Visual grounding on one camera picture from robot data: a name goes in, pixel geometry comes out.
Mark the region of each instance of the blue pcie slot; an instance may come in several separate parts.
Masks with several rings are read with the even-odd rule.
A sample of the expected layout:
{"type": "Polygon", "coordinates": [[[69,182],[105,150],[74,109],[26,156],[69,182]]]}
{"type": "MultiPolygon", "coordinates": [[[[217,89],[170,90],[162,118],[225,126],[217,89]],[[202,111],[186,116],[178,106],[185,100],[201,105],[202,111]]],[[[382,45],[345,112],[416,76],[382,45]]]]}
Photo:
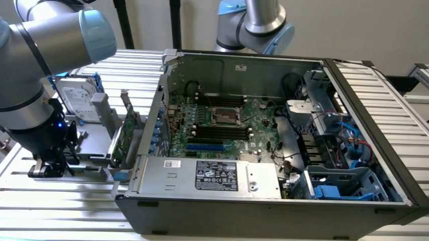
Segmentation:
{"type": "Polygon", "coordinates": [[[186,149],[189,150],[200,150],[200,151],[225,151],[225,146],[224,145],[186,145],[186,149]]]}

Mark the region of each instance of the green circuit board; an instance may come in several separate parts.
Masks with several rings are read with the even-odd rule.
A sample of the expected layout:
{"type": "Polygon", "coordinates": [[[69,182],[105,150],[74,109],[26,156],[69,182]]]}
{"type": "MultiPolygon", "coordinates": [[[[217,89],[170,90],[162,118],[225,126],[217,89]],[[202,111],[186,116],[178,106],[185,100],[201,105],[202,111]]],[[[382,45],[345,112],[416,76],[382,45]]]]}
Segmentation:
{"type": "Polygon", "coordinates": [[[194,158],[208,159],[229,159],[240,160],[243,154],[256,155],[259,150],[260,162],[271,162],[271,153],[268,152],[268,142],[275,147],[279,143],[279,131],[273,127],[275,105],[269,106],[269,102],[260,98],[249,98],[248,102],[240,107],[225,106],[204,106],[198,105],[193,99],[176,95],[170,97],[170,104],[180,106],[180,112],[170,117],[173,125],[181,122],[181,125],[172,129],[170,157],[188,157],[189,152],[197,153],[194,158]],[[213,123],[214,111],[239,112],[240,123],[235,123],[227,118],[220,117],[221,123],[213,123]],[[249,140],[229,140],[224,139],[224,151],[196,151],[188,150],[188,139],[193,138],[193,125],[198,124],[202,127],[232,127],[232,128],[252,128],[255,136],[249,140]]]}

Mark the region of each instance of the black pole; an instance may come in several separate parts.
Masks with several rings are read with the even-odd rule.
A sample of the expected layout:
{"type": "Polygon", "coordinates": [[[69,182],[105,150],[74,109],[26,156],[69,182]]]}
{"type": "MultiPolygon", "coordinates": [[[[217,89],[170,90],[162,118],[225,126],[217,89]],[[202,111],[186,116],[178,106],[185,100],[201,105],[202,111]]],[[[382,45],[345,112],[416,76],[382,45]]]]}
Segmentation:
{"type": "Polygon", "coordinates": [[[118,13],[121,31],[122,31],[124,41],[126,43],[126,48],[134,49],[134,41],[133,41],[133,33],[132,33],[132,27],[130,27],[126,0],[114,0],[114,5],[118,13]]]}
{"type": "Polygon", "coordinates": [[[170,0],[173,48],[182,49],[181,0],[170,0]]]}

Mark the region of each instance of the aluminum profile table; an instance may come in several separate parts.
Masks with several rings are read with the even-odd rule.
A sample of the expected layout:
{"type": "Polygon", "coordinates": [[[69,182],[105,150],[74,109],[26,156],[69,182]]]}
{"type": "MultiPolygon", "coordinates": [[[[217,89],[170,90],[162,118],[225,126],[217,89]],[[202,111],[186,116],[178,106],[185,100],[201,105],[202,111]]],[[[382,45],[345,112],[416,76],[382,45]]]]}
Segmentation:
{"type": "Polygon", "coordinates": [[[408,75],[415,77],[420,83],[404,98],[422,117],[429,120],[429,65],[415,64],[408,75]]]}
{"type": "MultiPolygon", "coordinates": [[[[117,98],[121,89],[128,88],[134,106],[144,115],[148,115],[161,75],[161,65],[162,52],[126,50],[118,51],[113,58],[80,71],[89,74],[100,72],[112,96],[110,104],[120,112],[124,105],[117,98]]],[[[429,138],[419,128],[412,128],[419,135],[400,134],[394,129],[399,124],[402,127],[408,125],[419,127],[415,124],[418,117],[406,115],[410,110],[403,108],[402,101],[396,101],[395,91],[371,69],[360,66],[340,66],[340,68],[378,124],[387,136],[391,136],[390,141],[396,146],[420,186],[429,195],[428,155],[419,152],[420,148],[429,145],[429,138]],[[407,152],[404,145],[412,146],[416,151],[407,152]]],[[[113,182],[85,177],[31,179],[26,175],[35,163],[30,160],[31,156],[31,153],[17,144],[0,163],[0,240],[2,238],[5,240],[232,240],[137,234],[110,195],[113,182]]],[[[427,241],[429,217],[419,219],[407,226],[386,226],[362,240],[427,241]]]]}

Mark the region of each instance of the gray plastic part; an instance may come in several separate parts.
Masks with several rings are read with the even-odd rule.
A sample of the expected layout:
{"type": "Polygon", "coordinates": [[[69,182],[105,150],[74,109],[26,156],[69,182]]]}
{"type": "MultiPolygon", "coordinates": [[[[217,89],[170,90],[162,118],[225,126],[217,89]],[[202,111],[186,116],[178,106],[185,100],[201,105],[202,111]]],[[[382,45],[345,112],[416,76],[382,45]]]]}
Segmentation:
{"type": "MultiPolygon", "coordinates": [[[[269,0],[268,2],[276,2],[271,6],[279,5],[279,1],[269,0]]],[[[285,13],[285,8],[280,6],[283,9],[279,14],[285,13]]],[[[253,11],[257,11],[253,13],[253,16],[257,16],[257,14],[261,13],[260,9],[253,8],[253,11]]],[[[252,30],[247,29],[247,21],[249,22],[251,19],[248,17],[251,15],[251,10],[220,15],[219,17],[219,36],[217,36],[217,46],[216,51],[220,52],[244,52],[245,47],[256,51],[257,53],[263,54],[265,50],[268,49],[269,45],[273,42],[273,39],[277,37],[277,30],[283,26],[283,23],[287,21],[287,16],[281,19],[284,21],[281,22],[281,25],[279,25],[276,28],[271,26],[267,28],[269,31],[264,30],[264,33],[251,33],[252,30]]],[[[261,24],[264,22],[265,18],[260,18],[260,20],[256,20],[257,24],[261,24]]]]}
{"type": "Polygon", "coordinates": [[[106,127],[110,138],[114,138],[117,124],[108,100],[109,96],[106,93],[96,93],[92,98],[92,102],[96,105],[97,112],[101,116],[102,125],[106,127]]]}
{"type": "MultiPolygon", "coordinates": [[[[66,14],[55,20],[23,23],[50,72],[58,74],[92,64],[81,34],[80,14],[66,14]]],[[[30,46],[10,25],[11,35],[0,48],[0,108],[11,107],[33,98],[42,88],[46,76],[30,46]]]]}
{"type": "Polygon", "coordinates": [[[15,8],[23,21],[50,19],[76,12],[69,5],[58,1],[15,0],[15,8]]]}

